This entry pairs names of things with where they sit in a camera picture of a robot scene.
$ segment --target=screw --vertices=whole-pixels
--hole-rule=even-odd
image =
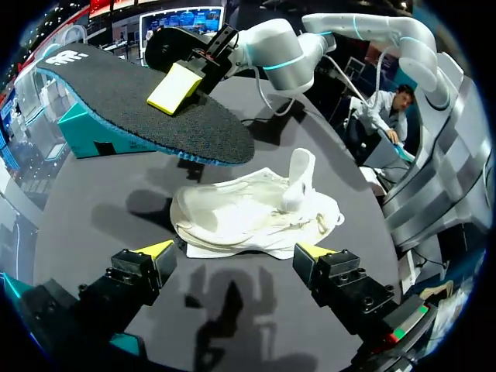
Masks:
[[[371,297],[365,297],[363,299],[363,304],[366,306],[371,306],[374,303],[374,300]]]

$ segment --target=shoe tongue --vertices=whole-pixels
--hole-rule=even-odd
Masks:
[[[289,164],[289,187],[283,193],[281,200],[282,212],[296,212],[312,188],[315,156],[308,150],[296,149]]]

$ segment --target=dark gray table surface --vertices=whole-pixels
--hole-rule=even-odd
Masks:
[[[275,107],[287,101],[271,95],[266,81],[263,89]],[[270,117],[255,80],[233,77],[212,96],[241,119]],[[398,288],[393,243],[367,182],[339,137],[304,96],[291,112],[289,119],[253,124],[258,140],[252,161],[240,167],[207,166],[201,183],[231,180],[262,167],[287,177],[293,149],[312,151],[314,187],[337,200],[346,218],[319,245],[353,251],[370,276]],[[35,283],[52,277],[75,295],[78,284],[91,283],[105,272],[113,254],[170,239],[170,198],[180,186],[196,182],[187,179],[188,172],[177,167],[178,161],[163,153],[87,160],[70,156],[40,226]],[[191,301],[186,298],[194,298],[200,308],[187,305]],[[127,331],[143,337],[151,360],[193,370],[195,350],[213,332],[212,323],[206,322],[217,319],[225,305],[242,311],[233,336],[210,339],[211,346],[226,351],[215,371],[341,370],[361,344],[328,308],[314,303],[291,260],[264,254],[192,260],[178,251],[177,269],[160,297],[153,307],[143,306]]]

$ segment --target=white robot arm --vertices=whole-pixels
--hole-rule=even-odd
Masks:
[[[438,68],[436,41],[421,22],[407,17],[366,14],[311,14],[302,18],[307,33],[297,36],[285,19],[272,19],[239,32],[227,76],[262,67],[276,91],[294,97],[313,85],[317,63],[336,48],[333,33],[360,40],[389,42],[400,52],[401,69],[424,90],[431,105],[444,109],[449,90]]]

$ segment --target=shoe insole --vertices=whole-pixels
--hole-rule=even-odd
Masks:
[[[253,138],[227,108],[208,96],[167,115],[146,99],[164,72],[141,67],[94,46],[72,43],[47,55],[41,74],[61,81],[104,127],[151,150],[197,163],[234,166],[253,158]]]

